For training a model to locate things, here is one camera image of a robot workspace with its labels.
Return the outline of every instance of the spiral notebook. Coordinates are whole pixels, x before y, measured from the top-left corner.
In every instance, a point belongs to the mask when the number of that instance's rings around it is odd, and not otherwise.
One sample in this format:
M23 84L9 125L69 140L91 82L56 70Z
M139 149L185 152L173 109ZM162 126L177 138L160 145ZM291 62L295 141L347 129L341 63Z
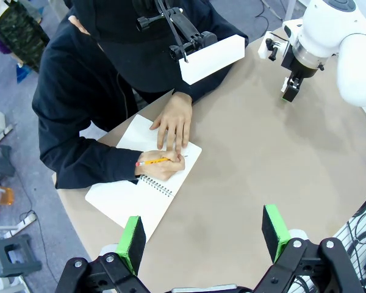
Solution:
M156 150L157 130L149 130L151 125L150 120L136 115L117 148ZM143 175L136 183L119 181L95 184L85 199L122 227L131 215L140 215L148 241L201 152L200 147L189 142L187 148L182 150L182 155L186 156L185 170L177 172L168 181Z

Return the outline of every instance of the hand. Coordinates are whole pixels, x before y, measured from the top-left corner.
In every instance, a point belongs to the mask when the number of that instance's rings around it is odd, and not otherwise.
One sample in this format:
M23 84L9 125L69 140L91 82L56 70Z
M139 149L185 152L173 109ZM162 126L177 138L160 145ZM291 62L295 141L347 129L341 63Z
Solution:
M166 157L169 161L136 167L135 175L147 175L166 181L176 172L184 170L184 157L175 151L146 151L140 155L138 161L152 161L162 159L163 157Z
M164 110L156 118L151 126L151 130L159 128L157 135L157 148L163 147L165 131L167 134L167 151L173 149L173 142L176 134L176 152L182 151L182 146L185 148L188 144L190 136L191 117L193 115L192 99L185 93L176 92L173 94Z

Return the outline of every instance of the beige tabletop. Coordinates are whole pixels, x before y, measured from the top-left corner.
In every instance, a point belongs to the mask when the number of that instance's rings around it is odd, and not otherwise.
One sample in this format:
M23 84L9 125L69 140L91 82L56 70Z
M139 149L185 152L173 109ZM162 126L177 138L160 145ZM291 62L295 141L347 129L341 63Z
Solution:
M261 232L264 204L314 242L332 236L366 199L366 115L336 87L336 58L305 79L293 103L279 91L290 74L260 60L260 40L221 86L193 107L190 141L203 151L146 245L139 277L151 292L237 283L254 288L271 264ZM140 113L155 119L164 96ZM115 146L130 123L101 139ZM122 228L59 190L90 257Z

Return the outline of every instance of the white card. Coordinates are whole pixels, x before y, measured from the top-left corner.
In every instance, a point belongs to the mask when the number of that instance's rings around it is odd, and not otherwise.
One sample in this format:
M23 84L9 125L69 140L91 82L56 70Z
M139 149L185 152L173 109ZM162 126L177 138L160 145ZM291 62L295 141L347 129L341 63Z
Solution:
M179 60L183 80L192 85L245 56L245 39L233 35Z

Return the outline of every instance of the cable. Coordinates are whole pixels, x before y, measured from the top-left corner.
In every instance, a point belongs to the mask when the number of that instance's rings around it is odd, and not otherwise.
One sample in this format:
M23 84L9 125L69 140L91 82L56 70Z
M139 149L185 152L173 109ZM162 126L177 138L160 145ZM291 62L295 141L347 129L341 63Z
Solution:
M353 218L359 217L366 211L366 201L363 203L363 205L356 211L356 213L353 215Z
M347 253L350 256L350 258L351 255L353 254L353 251L354 250L356 251L356 245L360 244L361 240L365 238L366 238L366 231L362 232L360 235L357 236L357 238L355 238L355 240L353 240L353 242L351 243L350 247L347 250ZM361 279L361 283L366 286L366 278Z
M277 34L274 34L273 32L270 32L270 34L271 35L274 35L275 37L277 37L277 38L280 38L281 40L283 40L283 41L285 41L285 42L289 42L289 40L286 40L285 38L282 38L282 37L280 37L279 35L277 35Z
M355 230L354 230L354 232L355 232L355 238L357 238L357 228L358 228L358 225L359 225L359 223L361 222L361 220L362 220L365 216L366 216L366 213L365 213L364 215L362 215L362 216L358 219L358 221L356 222Z
M365 289L365 285L364 285L364 282L363 282L364 276L362 274L361 263L359 262L359 255L358 255L358 251L356 250L356 245L354 245L354 236L353 236L353 232L351 230L349 221L347 221L347 227L348 227L348 231L350 232L351 240L353 241L353 246L355 248L356 261L358 262L359 273L361 275L361 283L362 283L362 286Z
M41 234L41 239L42 239L42 244L43 244L43 251L45 252L45 259L46 259L46 266L48 267L49 271L50 271L50 274L51 276L53 277L53 280L58 284L59 282L57 281L57 279L55 278L54 274L53 274L53 271L51 270L50 268L50 265L49 265L49 260L48 260L48 253L46 251L46 245L45 245L45 240L43 238L43 233L42 233L42 227L41 227L41 222L39 220L39 217L37 215L37 213L32 209L32 201L31 201L31 198L29 196L29 194L27 193L26 191L26 188L24 188L24 184L19 176L19 174L17 174L17 177L19 179L19 182L20 184L22 185L22 188L23 188L23 191L24 191L24 194L26 194L29 202L30 202L30 210L28 212L22 212L20 215L19 215L19 220L20 222L23 222L24 223L24 219L27 218L31 213L34 213L35 214L35 217L37 218L37 223L38 223L38 226L39 226L39 232Z
M260 37L263 37L265 34L266 34L266 31L267 31L267 29L268 29L268 25L269 25L269 23L268 23L268 19L267 19L267 17L265 17L265 16L263 16L262 14L264 13L264 3L261 1L261 3L262 3L262 12L260 12L258 15L256 15L255 16L255 18L259 18L259 17L261 17L261 18L264 18L265 19L265 21L267 22L267 27L266 27L266 29L264 30L264 32L263 32L263 34L260 36Z
M300 285L304 289L305 293L309 293L310 292L309 291L309 286L307 285L307 283L305 282L305 280L302 277L295 276L295 279L296 280L294 280L294 283Z

